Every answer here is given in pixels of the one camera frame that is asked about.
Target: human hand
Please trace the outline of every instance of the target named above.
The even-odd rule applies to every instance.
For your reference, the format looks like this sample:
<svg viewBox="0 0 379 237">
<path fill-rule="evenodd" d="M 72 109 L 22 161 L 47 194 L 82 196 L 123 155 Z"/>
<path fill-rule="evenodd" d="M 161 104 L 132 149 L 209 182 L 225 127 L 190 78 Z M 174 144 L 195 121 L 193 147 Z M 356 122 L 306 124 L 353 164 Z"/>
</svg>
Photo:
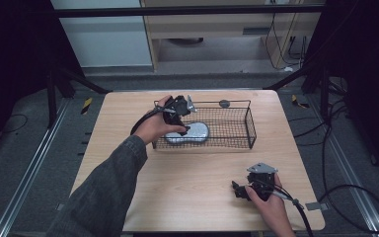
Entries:
<svg viewBox="0 0 379 237">
<path fill-rule="evenodd" d="M 278 175 L 275 174 L 275 184 L 282 187 Z M 249 186 L 245 186 L 249 198 L 257 207 L 260 215 L 263 217 L 266 225 L 280 237 L 295 236 L 291 224 L 288 220 L 287 211 L 285 210 L 284 201 L 281 197 L 275 195 L 269 196 L 267 201 L 258 197 L 257 193 Z"/>
<path fill-rule="evenodd" d="M 171 96 L 166 96 L 158 102 L 158 105 L 163 107 Z M 150 142 L 159 139 L 159 137 L 170 132 L 185 132 L 186 128 L 180 125 L 166 124 L 162 113 L 158 113 L 144 121 L 133 133 L 139 136 L 147 145 Z"/>
</svg>

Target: small gray object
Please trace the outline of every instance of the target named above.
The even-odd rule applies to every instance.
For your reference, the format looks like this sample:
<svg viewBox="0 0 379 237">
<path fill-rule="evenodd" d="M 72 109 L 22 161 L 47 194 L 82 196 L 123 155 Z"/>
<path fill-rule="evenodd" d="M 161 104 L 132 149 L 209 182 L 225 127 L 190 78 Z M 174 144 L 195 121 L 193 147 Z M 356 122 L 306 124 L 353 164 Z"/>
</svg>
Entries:
<svg viewBox="0 0 379 237">
<path fill-rule="evenodd" d="M 56 210 L 61 210 L 63 208 L 64 204 L 59 203 L 56 207 Z"/>
<path fill-rule="evenodd" d="M 227 100 L 221 100 L 219 103 L 221 108 L 229 108 L 230 107 L 230 102 Z"/>
<path fill-rule="evenodd" d="M 204 142 L 209 135 L 208 126 L 204 122 L 190 123 L 187 134 L 181 136 L 176 132 L 171 132 L 165 135 L 168 142 L 179 144 L 183 142 Z"/>
<path fill-rule="evenodd" d="M 328 210 L 329 206 L 326 203 L 311 202 L 306 203 L 307 210 Z"/>
</svg>

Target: wooden table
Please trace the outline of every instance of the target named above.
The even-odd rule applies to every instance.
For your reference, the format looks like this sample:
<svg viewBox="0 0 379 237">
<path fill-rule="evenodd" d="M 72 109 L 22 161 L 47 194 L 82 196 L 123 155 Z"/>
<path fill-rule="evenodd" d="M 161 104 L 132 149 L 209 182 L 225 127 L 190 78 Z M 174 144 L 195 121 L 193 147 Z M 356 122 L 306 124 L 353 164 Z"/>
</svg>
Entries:
<svg viewBox="0 0 379 237">
<path fill-rule="evenodd" d="M 247 168 L 259 162 L 278 169 L 283 186 L 304 205 L 316 201 L 277 94 L 273 91 L 121 92 L 106 95 L 72 192 L 125 140 L 134 123 L 166 95 L 191 95 L 195 102 L 251 100 L 257 132 L 253 149 L 223 147 L 154 150 L 139 173 L 125 232 L 267 230 L 250 201 L 236 198 L 231 181 L 247 183 Z M 286 203 L 294 230 L 303 220 Z M 325 221 L 319 210 L 305 210 L 313 229 Z"/>
</svg>

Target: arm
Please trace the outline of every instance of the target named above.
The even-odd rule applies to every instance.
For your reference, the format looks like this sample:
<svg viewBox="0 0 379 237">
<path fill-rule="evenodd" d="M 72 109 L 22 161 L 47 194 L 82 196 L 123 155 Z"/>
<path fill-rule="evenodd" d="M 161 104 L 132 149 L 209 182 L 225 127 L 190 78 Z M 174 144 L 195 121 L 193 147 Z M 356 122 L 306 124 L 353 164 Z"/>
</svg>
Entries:
<svg viewBox="0 0 379 237">
<path fill-rule="evenodd" d="M 275 174 L 275 183 L 281 186 L 281 181 Z M 257 207 L 266 225 L 278 237 L 295 236 L 291 224 L 288 220 L 287 211 L 285 210 L 284 201 L 277 196 L 271 195 L 267 201 L 260 199 L 255 191 L 245 186 L 249 198 Z"/>
<path fill-rule="evenodd" d="M 119 236 L 134 196 L 138 172 L 147 160 L 146 144 L 168 132 L 185 130 L 182 126 L 165 124 L 162 114 L 146 120 L 72 194 L 46 235 Z"/>
</svg>

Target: wire basket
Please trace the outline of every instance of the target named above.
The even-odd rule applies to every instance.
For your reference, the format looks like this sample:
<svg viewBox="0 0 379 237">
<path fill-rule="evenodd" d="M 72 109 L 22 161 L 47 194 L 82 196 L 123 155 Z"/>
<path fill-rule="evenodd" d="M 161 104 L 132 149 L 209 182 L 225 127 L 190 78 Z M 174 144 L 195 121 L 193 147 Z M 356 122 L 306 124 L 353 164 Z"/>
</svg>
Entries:
<svg viewBox="0 0 379 237">
<path fill-rule="evenodd" d="M 254 147 L 257 139 L 251 101 L 193 102 L 197 108 L 181 118 L 190 127 L 188 134 L 168 133 L 152 142 L 154 149 L 221 146 Z"/>
</svg>

